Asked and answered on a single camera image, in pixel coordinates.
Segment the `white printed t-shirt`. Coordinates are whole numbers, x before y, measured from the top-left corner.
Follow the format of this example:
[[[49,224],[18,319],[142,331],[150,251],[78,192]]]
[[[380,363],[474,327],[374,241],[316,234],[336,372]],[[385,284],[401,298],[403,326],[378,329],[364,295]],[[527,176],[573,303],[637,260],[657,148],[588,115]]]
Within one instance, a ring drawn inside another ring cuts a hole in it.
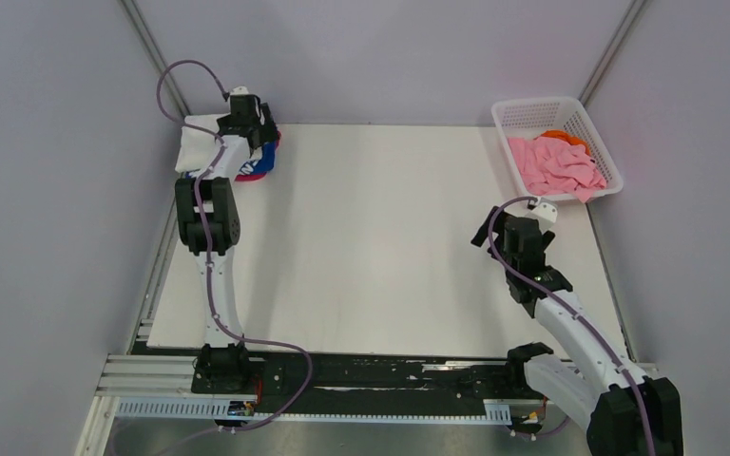
[[[223,117],[223,114],[195,115],[185,118],[188,124],[210,130],[210,133],[186,126],[182,128],[180,151],[175,164],[176,172],[200,171],[218,154],[220,143],[215,134],[219,132],[218,119],[220,117]]]

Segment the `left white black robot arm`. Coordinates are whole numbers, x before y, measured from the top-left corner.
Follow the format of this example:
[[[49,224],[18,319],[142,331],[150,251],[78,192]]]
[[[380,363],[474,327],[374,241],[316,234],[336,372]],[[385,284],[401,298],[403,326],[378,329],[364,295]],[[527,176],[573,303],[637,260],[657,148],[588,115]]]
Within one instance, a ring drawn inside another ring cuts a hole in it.
[[[232,267],[240,214],[232,183],[258,152],[279,140],[279,132],[268,104],[246,87],[223,98],[229,112],[216,126],[192,127],[209,134],[213,147],[206,164],[176,181],[175,202],[180,239],[196,261],[205,306],[195,376],[241,392],[252,383],[253,367],[235,303]]]

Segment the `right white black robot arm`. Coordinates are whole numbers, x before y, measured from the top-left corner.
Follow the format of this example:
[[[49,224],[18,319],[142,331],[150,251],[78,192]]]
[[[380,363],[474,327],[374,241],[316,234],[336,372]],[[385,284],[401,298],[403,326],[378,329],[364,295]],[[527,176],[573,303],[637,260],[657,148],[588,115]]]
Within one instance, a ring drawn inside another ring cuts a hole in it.
[[[682,455],[677,387],[631,361],[591,321],[571,282],[547,263],[555,235],[542,222],[493,207],[471,240],[501,263],[511,298],[569,357],[542,342],[518,346],[508,353],[507,388],[553,401],[584,431],[593,455]]]

